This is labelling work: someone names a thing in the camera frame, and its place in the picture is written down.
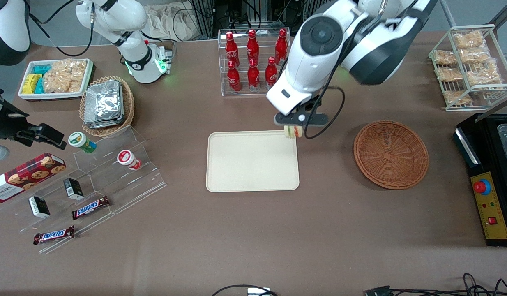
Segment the white tray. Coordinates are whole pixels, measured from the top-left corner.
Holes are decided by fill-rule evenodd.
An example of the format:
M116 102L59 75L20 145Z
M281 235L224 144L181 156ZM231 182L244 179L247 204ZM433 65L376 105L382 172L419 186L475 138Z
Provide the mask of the white tray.
M58 94L51 93L51 94L23 94L22 93L22 87L25 83L25 79L27 79L27 75L34 74L32 72L32 69L34 66L38 65L51 65L53 62L56 62L58 60L34 60L32 62L29 62L27 65L27 69L25 70L24 77L22 79L22 84L20 85L20 89L18 90L18 96L26 101L51 101L51 100L57 100L57 99L69 99L69 98L77 98L80 99L82 96L82 93L86 91L86 88L88 87L89 80L91 77L92 67L93 63L89 58L77 58L76 60L85 60L88 64L86 65L86 71L84 73L84 78L82 79L82 85L80 86L80 90L78 92L61 92Z
M218 132L208 137L206 188L211 192L299 187L295 139L284 131Z

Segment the small black box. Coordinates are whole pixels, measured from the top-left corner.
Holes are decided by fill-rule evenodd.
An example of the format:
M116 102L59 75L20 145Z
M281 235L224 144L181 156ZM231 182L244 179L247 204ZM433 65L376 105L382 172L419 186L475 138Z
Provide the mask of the small black box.
M47 203L40 197L30 197L29 204L30 209L32 210L32 214L36 217L47 218L51 215L51 213L49 213Z
M81 200L84 198L84 193L82 193L80 183L77 180L71 178L65 179L64 187L67 192L67 197L70 199Z

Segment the emergency stop button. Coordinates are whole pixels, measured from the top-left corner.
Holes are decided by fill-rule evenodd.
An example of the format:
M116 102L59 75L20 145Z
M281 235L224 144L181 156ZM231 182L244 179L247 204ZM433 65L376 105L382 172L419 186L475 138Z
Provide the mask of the emergency stop button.
M481 179L473 184L473 190L475 190L476 193L488 195L491 192L491 184L488 180Z

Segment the red lid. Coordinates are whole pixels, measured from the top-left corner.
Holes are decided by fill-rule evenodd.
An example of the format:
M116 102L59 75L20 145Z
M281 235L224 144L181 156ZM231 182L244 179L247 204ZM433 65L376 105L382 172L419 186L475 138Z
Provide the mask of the red lid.
M118 153L118 162L122 165L128 165L133 161L133 153L129 150L122 150Z
M487 186L485 186L484 182L479 180L473 184L473 189L476 193L484 193L487 190Z

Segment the aluminum foil package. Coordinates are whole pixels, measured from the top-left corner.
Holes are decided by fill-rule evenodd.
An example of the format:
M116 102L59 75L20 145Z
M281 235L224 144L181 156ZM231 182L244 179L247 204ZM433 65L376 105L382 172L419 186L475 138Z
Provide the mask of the aluminum foil package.
M116 80L94 84L86 90L84 124L99 129L124 121L122 85Z

